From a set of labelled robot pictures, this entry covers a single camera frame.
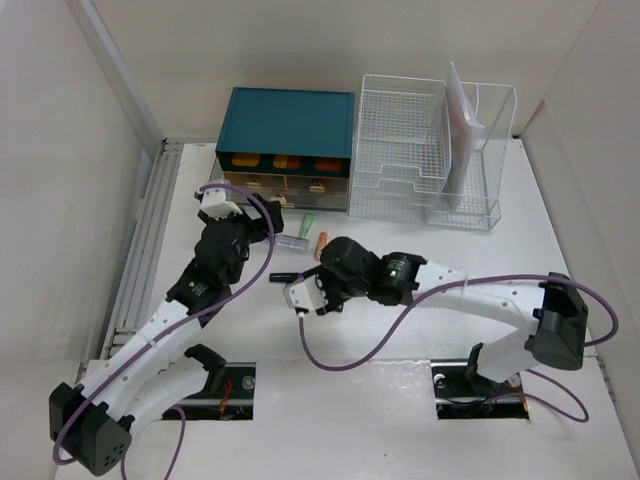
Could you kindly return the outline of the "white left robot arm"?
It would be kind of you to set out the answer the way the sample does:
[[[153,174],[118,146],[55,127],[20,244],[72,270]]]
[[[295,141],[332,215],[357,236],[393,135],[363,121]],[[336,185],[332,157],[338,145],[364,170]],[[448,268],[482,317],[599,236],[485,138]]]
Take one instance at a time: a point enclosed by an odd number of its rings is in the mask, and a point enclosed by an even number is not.
[[[78,463],[99,477],[123,463],[133,439],[182,399],[209,397],[223,387],[226,361],[197,337],[222,308],[237,301],[264,273],[240,278],[250,247],[284,228],[282,205],[256,193],[251,217],[227,199],[229,184],[196,192],[204,222],[194,257],[156,312],[98,370],[76,385],[61,383],[49,396],[49,429],[56,465]]]

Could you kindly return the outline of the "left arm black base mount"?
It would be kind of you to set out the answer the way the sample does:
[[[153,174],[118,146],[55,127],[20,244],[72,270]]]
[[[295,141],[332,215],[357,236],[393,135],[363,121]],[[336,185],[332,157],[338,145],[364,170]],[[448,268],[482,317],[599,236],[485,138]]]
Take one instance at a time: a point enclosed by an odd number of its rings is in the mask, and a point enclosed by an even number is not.
[[[227,362],[210,348],[198,344],[187,349],[207,373],[202,389],[178,403],[188,421],[249,421],[254,414],[257,365]]]

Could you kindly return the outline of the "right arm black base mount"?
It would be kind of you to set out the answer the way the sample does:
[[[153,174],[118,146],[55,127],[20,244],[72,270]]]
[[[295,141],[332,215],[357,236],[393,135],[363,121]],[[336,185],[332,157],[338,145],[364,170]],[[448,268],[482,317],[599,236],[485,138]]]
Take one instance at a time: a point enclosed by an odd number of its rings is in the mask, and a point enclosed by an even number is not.
[[[519,419],[528,420],[521,378],[496,383],[477,374],[482,343],[476,344],[468,359],[431,362],[435,410],[439,420]]]

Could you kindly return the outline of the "clear mesh zipper pouch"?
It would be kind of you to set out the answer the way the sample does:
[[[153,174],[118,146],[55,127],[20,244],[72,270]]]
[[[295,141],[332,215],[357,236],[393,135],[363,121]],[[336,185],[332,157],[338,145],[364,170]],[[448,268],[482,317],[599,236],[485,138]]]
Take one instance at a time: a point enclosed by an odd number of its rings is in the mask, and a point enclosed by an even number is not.
[[[451,62],[445,79],[451,163],[444,193],[451,209],[462,198],[467,171],[475,147],[485,127],[478,121],[474,105],[466,95],[455,63]]]

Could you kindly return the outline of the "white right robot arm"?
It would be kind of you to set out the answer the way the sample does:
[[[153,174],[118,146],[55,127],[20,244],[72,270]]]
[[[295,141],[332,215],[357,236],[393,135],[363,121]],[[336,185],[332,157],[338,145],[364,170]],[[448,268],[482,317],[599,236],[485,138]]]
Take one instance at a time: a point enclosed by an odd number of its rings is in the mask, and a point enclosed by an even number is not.
[[[537,365],[564,371],[583,366],[588,308],[560,273],[482,281],[419,255],[379,257],[338,237],[322,250],[319,266],[304,273],[299,288],[290,294],[296,309],[316,315],[365,297],[384,306],[460,311],[512,327],[501,339],[473,347],[463,381],[477,394]]]

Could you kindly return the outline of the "teal desktop drawer cabinet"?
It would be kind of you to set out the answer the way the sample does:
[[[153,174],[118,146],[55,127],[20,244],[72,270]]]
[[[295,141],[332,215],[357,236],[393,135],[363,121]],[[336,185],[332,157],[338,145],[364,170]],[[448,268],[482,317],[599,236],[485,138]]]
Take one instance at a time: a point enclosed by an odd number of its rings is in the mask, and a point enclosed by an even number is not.
[[[355,94],[235,87],[216,145],[230,183],[293,209],[344,212]]]

